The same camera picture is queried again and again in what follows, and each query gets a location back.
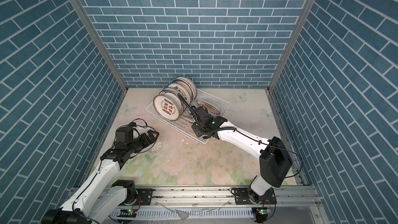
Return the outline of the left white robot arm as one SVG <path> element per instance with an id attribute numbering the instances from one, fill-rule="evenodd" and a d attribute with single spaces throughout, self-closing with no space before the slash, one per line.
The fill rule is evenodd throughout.
<path id="1" fill-rule="evenodd" d="M 158 137 L 152 129 L 139 133 L 136 128 L 124 127 L 117 131 L 115 144 L 101 155 L 94 172 L 58 209 L 50 209 L 41 223 L 100 224 L 120 204 L 138 203 L 141 198 L 133 180 L 118 179 L 104 197 L 100 195 L 131 155 L 155 144 Z"/>

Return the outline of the small orange sunburst plate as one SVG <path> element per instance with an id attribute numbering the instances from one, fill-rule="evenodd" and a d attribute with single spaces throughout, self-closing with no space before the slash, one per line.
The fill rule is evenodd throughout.
<path id="1" fill-rule="evenodd" d="M 209 102 L 203 101 L 203 100 L 196 100 L 197 104 L 199 106 L 205 107 L 209 113 L 213 114 L 213 115 L 220 115 L 221 112 L 219 109 L 217 109 L 215 106 L 213 106 L 212 104 L 210 104 Z"/>

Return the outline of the white wire dish rack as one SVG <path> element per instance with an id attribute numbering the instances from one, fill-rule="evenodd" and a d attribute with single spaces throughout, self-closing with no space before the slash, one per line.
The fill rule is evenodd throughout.
<path id="1" fill-rule="evenodd" d="M 198 89 L 198 96 L 197 98 L 191 103 L 191 106 L 199 106 L 197 103 L 197 100 L 202 100 L 204 102 L 207 102 L 214 106 L 219 112 L 220 116 L 225 117 L 226 112 L 231 106 L 231 103 L 219 98 L 209 92 L 209 90 L 201 90 Z M 209 139 L 204 139 L 204 138 L 198 138 L 194 131 L 192 130 L 192 124 L 194 123 L 194 119 L 192 116 L 189 114 L 189 110 L 185 110 L 182 115 L 176 120 L 176 121 L 170 121 L 167 120 L 163 117 L 161 117 L 157 111 L 155 110 L 155 107 L 153 106 L 153 103 L 151 103 L 147 108 L 146 111 L 150 113 L 155 119 L 161 121 L 162 123 L 166 124 L 170 128 L 174 129 L 175 131 L 185 135 L 186 137 L 194 140 L 197 143 L 202 143 L 206 144 Z"/>

